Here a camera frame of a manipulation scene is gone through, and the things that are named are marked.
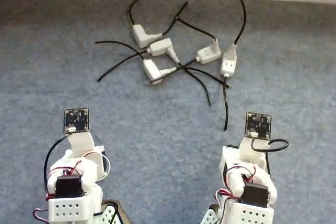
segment black cable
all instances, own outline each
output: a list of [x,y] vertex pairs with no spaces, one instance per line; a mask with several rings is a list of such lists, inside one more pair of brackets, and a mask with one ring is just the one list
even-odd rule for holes
[[241,2],[241,6],[243,7],[243,12],[244,12],[244,22],[243,22],[243,26],[241,27],[240,32],[239,32],[237,38],[235,39],[234,45],[236,45],[238,43],[239,38],[241,37],[241,35],[242,35],[243,31],[244,31],[244,28],[245,28],[245,24],[246,24],[246,10],[245,10],[244,1],[240,0],[240,2]]
[[[193,60],[189,61],[188,63],[184,64],[183,66],[184,66],[184,67],[187,67],[187,66],[189,66],[189,65],[191,65],[192,63],[195,63],[195,62],[197,62],[197,60],[196,60],[196,59],[193,59]],[[155,80],[152,80],[151,83],[156,82],[156,81],[160,81],[160,80],[162,80],[162,79],[165,79],[166,77],[168,77],[168,76],[170,76],[170,75],[172,75],[172,74],[174,74],[174,73],[180,71],[181,69],[184,69],[184,68],[179,67],[179,68],[177,68],[176,70],[174,70],[174,71],[172,71],[172,72],[170,72],[170,73],[168,73],[168,74],[166,74],[166,75],[164,75],[164,76],[162,76],[162,77],[160,77],[160,78],[157,78],[157,79],[155,79]]]
[[129,12],[128,12],[128,14],[129,14],[129,16],[130,16],[130,19],[131,19],[131,22],[132,22],[132,25],[134,25],[134,20],[133,20],[133,16],[132,16],[132,9],[133,9],[133,6],[134,6],[138,1],[139,1],[139,0],[135,0],[135,1],[131,4],[130,9],[129,9]]
[[176,13],[176,15],[174,16],[173,21],[170,23],[168,29],[167,29],[162,35],[166,35],[166,34],[173,28],[174,24],[175,24],[176,21],[177,21],[178,16],[179,16],[179,15],[181,14],[181,12],[184,10],[184,8],[187,6],[187,4],[188,4],[188,1],[186,1],[186,2],[182,5],[182,7],[180,8],[180,10],[178,10],[178,12]]
[[181,22],[183,25],[185,25],[185,26],[187,26],[187,27],[189,27],[189,28],[191,28],[191,29],[194,29],[194,30],[196,30],[196,31],[199,31],[200,33],[205,34],[205,35],[207,35],[207,36],[210,36],[211,38],[213,38],[214,40],[216,40],[216,37],[213,36],[212,34],[208,33],[207,31],[204,31],[204,30],[202,30],[202,29],[200,29],[200,28],[197,28],[197,27],[195,27],[195,26],[193,26],[193,25],[187,23],[186,21],[180,19],[179,17],[177,17],[176,20],[179,21],[179,22]]
[[66,139],[68,136],[70,136],[72,134],[69,133],[68,135],[62,137],[61,139],[57,140],[55,142],[55,144],[53,144],[53,146],[50,148],[50,150],[48,151],[48,154],[46,156],[46,160],[44,161],[44,167],[43,167],[43,176],[44,176],[44,189],[46,191],[46,193],[48,193],[48,183],[47,183],[47,166],[48,166],[48,160],[49,160],[49,156],[51,155],[51,152],[53,151],[53,149],[60,143],[62,142],[64,139]]
[[197,68],[191,68],[191,67],[185,67],[185,69],[203,73],[203,74],[205,74],[206,76],[209,76],[210,78],[212,78],[212,79],[214,79],[215,81],[217,81],[219,84],[226,85],[226,87],[229,88],[229,85],[225,84],[224,81],[219,80],[217,77],[213,76],[212,74],[210,74],[210,73],[208,73],[208,72],[205,72],[205,71],[203,71],[203,70],[201,70],[201,69],[197,69]]
[[224,131],[227,130],[227,124],[229,121],[229,106],[226,101],[226,80],[227,77],[224,77],[224,85],[223,85],[223,98],[224,98],[224,105],[225,105],[225,123],[224,123]]
[[269,175],[271,175],[269,161],[268,161],[268,153],[270,153],[270,152],[279,152],[279,151],[282,151],[282,150],[286,149],[289,146],[289,142],[287,140],[281,139],[281,138],[272,139],[272,140],[270,140],[268,142],[268,145],[271,145],[272,143],[284,143],[284,145],[281,146],[281,147],[276,147],[276,148],[272,148],[272,149],[255,149],[253,147],[254,141],[255,141],[255,138],[252,138],[251,148],[255,152],[263,152],[263,153],[265,153],[267,172],[268,172]]
[[[142,51],[140,52],[140,54],[145,54],[147,51]],[[101,77],[99,77],[99,79],[97,80],[97,82],[100,82],[105,76],[107,76],[110,72],[112,72],[114,69],[116,69],[118,66],[120,66],[121,64],[125,63],[126,61],[140,55],[140,54],[133,54],[131,56],[128,56],[127,58],[123,59],[122,61],[120,61],[119,63],[115,64],[113,67],[111,67],[109,70],[107,70],[105,73],[102,74]]]
[[207,88],[206,85],[203,83],[203,81],[201,81],[201,80],[200,80],[197,76],[195,76],[194,74],[190,73],[190,71],[189,71],[188,69],[186,69],[180,62],[178,63],[178,65],[179,65],[181,68],[183,68],[183,70],[184,70],[187,74],[189,74],[192,78],[194,78],[196,81],[198,81],[198,82],[202,85],[202,87],[203,87],[203,89],[204,89],[204,91],[205,91],[205,94],[206,94],[206,98],[207,98],[207,100],[208,100],[208,104],[209,104],[209,106],[211,106],[211,101],[210,101],[210,97],[209,97],[208,88]]
[[230,198],[230,197],[228,196],[228,197],[226,198],[226,200],[224,201],[223,213],[222,213],[222,217],[221,217],[221,219],[220,219],[220,221],[219,221],[219,224],[222,223],[222,221],[223,221],[225,205],[226,205],[226,202],[227,202],[229,199],[232,199],[232,198]]
[[113,44],[119,44],[119,45],[123,45],[125,47],[128,47],[129,49],[133,50],[137,55],[140,56],[141,59],[144,60],[141,52],[138,52],[134,47],[131,47],[130,45],[124,43],[124,42],[120,42],[120,41],[116,41],[116,40],[103,40],[103,41],[96,41],[96,44],[101,44],[101,43],[113,43]]

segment white plug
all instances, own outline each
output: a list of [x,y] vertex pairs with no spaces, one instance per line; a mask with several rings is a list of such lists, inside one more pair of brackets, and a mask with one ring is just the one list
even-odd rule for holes
[[174,51],[173,43],[169,38],[150,44],[147,52],[152,56],[168,54],[176,63],[180,63],[180,60]]
[[236,69],[237,55],[236,55],[237,45],[232,44],[230,48],[224,53],[222,66],[220,68],[220,73],[224,77],[231,77]]
[[196,60],[201,64],[207,64],[219,59],[221,54],[218,40],[216,39],[210,46],[197,52]]
[[[155,79],[158,79],[160,77],[163,77],[164,75],[173,72],[176,70],[176,68],[170,68],[170,69],[162,69],[160,70],[153,60],[146,59],[143,60],[143,69],[145,70],[145,73],[147,74],[148,78],[153,81]],[[157,84],[161,82],[162,80],[158,80],[153,82],[152,84]]]
[[140,48],[144,48],[162,37],[162,34],[147,34],[142,25],[133,25],[133,34]]

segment white connector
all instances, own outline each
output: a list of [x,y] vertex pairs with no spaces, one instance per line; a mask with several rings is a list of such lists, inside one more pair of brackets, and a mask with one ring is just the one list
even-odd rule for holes
[[236,55],[237,45],[232,44],[230,48],[224,53],[222,66],[220,68],[220,73],[224,77],[231,77],[236,69],[237,55]]
[[152,56],[168,54],[176,63],[180,63],[180,60],[174,51],[173,43],[169,38],[150,44],[147,52]]
[[221,51],[216,39],[210,46],[197,52],[196,60],[201,64],[207,64],[220,58]]
[[[143,60],[143,69],[145,70],[145,73],[147,74],[148,78],[153,81],[160,77],[163,77],[164,75],[173,72],[176,70],[176,68],[170,68],[170,69],[162,69],[160,70],[153,60],[146,59]],[[158,80],[153,82],[152,84],[157,84],[161,82],[162,80]]]
[[133,34],[140,48],[144,48],[162,37],[162,34],[147,34],[142,25],[133,25]]

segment circuit board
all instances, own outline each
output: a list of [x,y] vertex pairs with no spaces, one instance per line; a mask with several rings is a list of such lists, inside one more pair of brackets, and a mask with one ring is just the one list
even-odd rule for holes
[[89,109],[78,108],[64,110],[64,133],[69,133],[69,128],[76,128],[75,132],[89,131]]
[[270,140],[272,116],[260,113],[246,113],[245,136],[252,137],[251,133],[258,133],[256,138]]

